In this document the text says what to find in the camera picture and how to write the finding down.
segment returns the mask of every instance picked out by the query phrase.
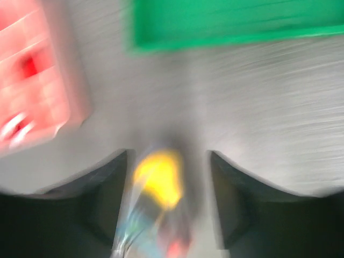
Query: gray surface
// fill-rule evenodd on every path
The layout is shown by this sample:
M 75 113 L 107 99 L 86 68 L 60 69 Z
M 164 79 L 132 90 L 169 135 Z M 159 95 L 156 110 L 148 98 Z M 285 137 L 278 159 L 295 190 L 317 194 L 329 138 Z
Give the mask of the gray surface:
M 117 149 L 179 135 L 206 197 L 190 257 L 218 257 L 207 149 L 302 194 L 344 185 L 343 37 L 130 57 L 116 0 L 69 6 L 94 113 L 77 132 L 1 159 L 2 187 L 37 191 Z

